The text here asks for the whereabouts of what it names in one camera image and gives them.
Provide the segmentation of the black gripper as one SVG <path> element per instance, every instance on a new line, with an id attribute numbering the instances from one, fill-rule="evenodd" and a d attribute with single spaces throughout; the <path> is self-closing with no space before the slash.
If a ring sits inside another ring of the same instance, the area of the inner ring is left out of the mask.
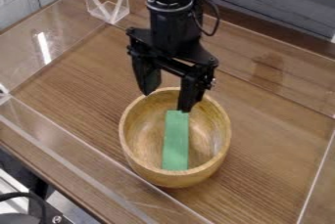
<path id="1" fill-rule="evenodd" d="M 128 29 L 128 50 L 138 87 L 148 96 L 161 85 L 161 70 L 180 76 L 178 110 L 191 112 L 211 88 L 219 66 L 217 58 L 200 44 L 200 37 L 212 36 L 219 23 L 212 32 L 201 28 L 203 10 L 197 0 L 186 4 L 146 0 L 146 8 L 150 28 Z"/>

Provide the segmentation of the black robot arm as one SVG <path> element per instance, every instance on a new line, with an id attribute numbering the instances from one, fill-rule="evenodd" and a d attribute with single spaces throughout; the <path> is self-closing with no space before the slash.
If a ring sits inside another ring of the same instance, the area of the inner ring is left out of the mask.
<path id="1" fill-rule="evenodd" d="M 177 109 L 189 112 L 212 88 L 217 58 L 204 49 L 200 39 L 213 33 L 203 28 L 203 6 L 211 0 L 146 0 L 150 27 L 128 29 L 129 55 L 142 94 L 161 84 L 161 72 L 181 77 Z"/>

